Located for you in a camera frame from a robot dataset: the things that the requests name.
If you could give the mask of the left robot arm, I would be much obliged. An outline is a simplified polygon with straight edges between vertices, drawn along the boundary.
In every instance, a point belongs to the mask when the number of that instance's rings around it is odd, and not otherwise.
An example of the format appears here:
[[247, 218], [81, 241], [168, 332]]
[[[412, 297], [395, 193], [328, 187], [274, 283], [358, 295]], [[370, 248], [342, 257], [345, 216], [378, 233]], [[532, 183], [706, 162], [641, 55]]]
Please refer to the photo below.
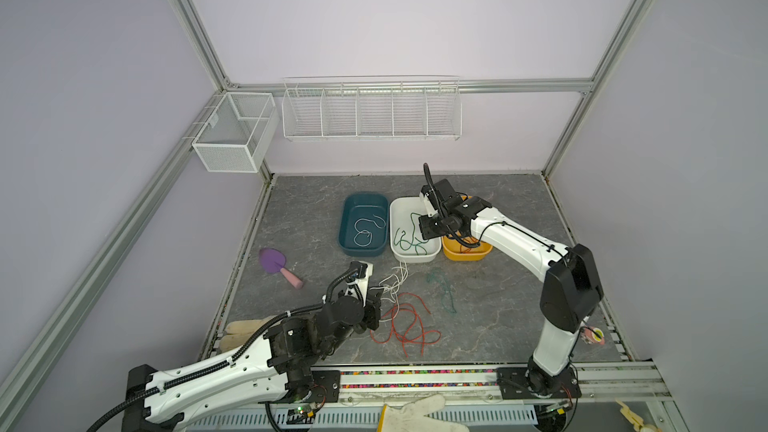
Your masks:
[[370, 262], [351, 262], [320, 303], [268, 319], [242, 345], [215, 357], [166, 371], [147, 364], [133, 368], [124, 401], [90, 430], [120, 417], [124, 431], [179, 431], [249, 403], [308, 397], [317, 362], [353, 334], [378, 328], [381, 294], [369, 289], [373, 272]]

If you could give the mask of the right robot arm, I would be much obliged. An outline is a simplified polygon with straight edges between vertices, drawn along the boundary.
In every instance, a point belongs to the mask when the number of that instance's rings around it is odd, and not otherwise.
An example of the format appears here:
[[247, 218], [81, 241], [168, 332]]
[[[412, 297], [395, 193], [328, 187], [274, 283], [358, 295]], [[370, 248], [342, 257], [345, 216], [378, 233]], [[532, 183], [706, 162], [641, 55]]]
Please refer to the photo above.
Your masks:
[[489, 244], [531, 272], [541, 283], [543, 328], [527, 364], [524, 388], [549, 397], [575, 379], [572, 353], [582, 328], [604, 298], [592, 251], [567, 246], [516, 223], [489, 201], [464, 196], [451, 183], [435, 181], [423, 165], [420, 197], [427, 213], [418, 219], [422, 236], [447, 237], [469, 249]]

